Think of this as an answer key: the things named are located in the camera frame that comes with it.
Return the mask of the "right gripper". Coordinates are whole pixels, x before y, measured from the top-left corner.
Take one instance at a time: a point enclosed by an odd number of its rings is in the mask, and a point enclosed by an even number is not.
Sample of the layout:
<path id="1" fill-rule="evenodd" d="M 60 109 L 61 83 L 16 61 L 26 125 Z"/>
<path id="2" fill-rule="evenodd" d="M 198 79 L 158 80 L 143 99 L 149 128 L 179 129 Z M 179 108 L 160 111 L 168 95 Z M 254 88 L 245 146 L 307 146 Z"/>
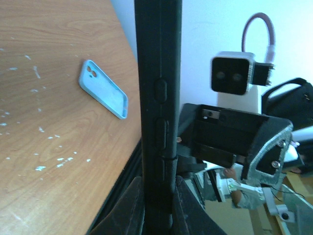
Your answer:
<path id="1" fill-rule="evenodd" d="M 222 167 L 244 165 L 242 179 L 274 186 L 292 130 L 288 119 L 186 103 L 179 116 L 177 154 Z"/>

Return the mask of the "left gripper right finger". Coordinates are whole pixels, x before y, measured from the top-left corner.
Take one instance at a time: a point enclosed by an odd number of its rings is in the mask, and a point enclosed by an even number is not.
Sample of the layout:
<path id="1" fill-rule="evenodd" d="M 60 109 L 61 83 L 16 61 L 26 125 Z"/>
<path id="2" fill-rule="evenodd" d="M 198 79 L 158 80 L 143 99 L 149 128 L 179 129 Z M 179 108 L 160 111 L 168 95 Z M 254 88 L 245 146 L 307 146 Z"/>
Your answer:
<path id="1" fill-rule="evenodd" d="M 172 234 L 174 235 L 224 235 L 205 212 L 184 179 L 176 177 L 172 204 Z"/>

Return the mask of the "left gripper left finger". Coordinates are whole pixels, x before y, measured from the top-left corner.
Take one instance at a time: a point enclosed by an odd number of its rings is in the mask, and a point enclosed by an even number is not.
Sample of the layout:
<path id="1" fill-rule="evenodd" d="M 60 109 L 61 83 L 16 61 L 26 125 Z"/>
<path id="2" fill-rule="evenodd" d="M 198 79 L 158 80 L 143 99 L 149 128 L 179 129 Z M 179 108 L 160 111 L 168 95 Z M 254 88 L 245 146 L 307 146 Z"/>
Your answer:
<path id="1" fill-rule="evenodd" d="M 90 232 L 91 235 L 140 235 L 145 216 L 141 177 L 135 177 L 111 212 Z"/>

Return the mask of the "black phone case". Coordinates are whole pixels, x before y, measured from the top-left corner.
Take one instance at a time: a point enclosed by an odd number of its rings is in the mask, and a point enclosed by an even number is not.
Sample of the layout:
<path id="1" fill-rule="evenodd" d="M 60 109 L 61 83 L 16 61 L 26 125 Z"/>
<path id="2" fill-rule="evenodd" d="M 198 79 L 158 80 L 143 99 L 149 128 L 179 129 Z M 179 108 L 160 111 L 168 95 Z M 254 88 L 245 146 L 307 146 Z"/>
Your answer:
<path id="1" fill-rule="evenodd" d="M 137 0 L 134 11 L 145 233 L 168 235 L 177 170 L 182 1 Z"/>

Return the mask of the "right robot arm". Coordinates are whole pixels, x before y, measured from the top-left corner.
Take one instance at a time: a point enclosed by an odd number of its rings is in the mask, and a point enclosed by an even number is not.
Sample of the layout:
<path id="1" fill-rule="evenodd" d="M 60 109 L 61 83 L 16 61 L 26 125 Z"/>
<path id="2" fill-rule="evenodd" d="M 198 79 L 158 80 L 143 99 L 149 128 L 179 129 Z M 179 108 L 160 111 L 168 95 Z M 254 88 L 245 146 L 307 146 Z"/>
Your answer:
<path id="1" fill-rule="evenodd" d="M 291 80 L 295 89 L 262 96 L 260 114 L 196 105 L 183 106 L 179 118 L 177 154 L 221 167 L 243 166 L 241 177 L 265 185 L 278 183 L 292 131 L 313 123 L 313 87 L 305 79 Z"/>

